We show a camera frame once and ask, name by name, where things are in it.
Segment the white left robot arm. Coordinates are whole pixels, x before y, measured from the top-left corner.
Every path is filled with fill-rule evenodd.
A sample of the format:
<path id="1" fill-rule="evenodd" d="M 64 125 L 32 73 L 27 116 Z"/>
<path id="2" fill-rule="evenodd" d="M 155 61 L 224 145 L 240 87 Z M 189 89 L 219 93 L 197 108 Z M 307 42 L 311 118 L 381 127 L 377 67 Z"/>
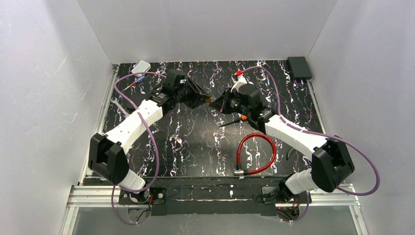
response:
<path id="1" fill-rule="evenodd" d="M 179 103 L 195 109 L 211 101 L 211 96 L 181 70 L 171 69 L 161 77 L 164 80 L 140 105 L 131 103 L 135 110 L 124 121 L 104 134 L 94 134 L 90 140 L 89 169 L 127 192 L 148 190 L 159 174 L 159 151 L 150 126 Z M 130 169 L 126 157 L 144 132 L 148 133 L 156 153 L 155 175 L 149 183 Z"/>

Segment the brass padlock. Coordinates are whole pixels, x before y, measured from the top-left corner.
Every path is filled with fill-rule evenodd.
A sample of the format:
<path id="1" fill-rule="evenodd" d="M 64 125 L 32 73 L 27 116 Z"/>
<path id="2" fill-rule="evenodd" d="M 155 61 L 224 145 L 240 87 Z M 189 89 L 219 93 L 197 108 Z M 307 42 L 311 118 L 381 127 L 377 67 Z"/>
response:
<path id="1" fill-rule="evenodd" d="M 207 98 L 207 99 L 205 100 L 205 104 L 206 104 L 206 105 L 209 105 L 211 102 L 212 102 L 212 98 L 211 98 L 211 97 L 209 97 L 209 98 Z"/>

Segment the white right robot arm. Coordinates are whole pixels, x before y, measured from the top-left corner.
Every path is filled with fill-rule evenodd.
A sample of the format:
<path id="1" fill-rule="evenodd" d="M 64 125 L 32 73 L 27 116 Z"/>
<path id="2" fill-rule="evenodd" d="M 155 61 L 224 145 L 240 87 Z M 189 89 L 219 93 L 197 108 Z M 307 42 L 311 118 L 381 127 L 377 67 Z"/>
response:
<path id="1" fill-rule="evenodd" d="M 282 120 L 276 110 L 265 106 L 261 93 L 254 85 L 245 84 L 238 89 L 226 89 L 210 107 L 223 113 L 238 113 L 247 117 L 255 130 L 288 144 L 311 161 L 308 170 L 293 173 L 279 183 L 284 196 L 321 189 L 333 192 L 354 170 L 354 164 L 345 143 L 337 137 L 306 133 L 288 120 Z"/>

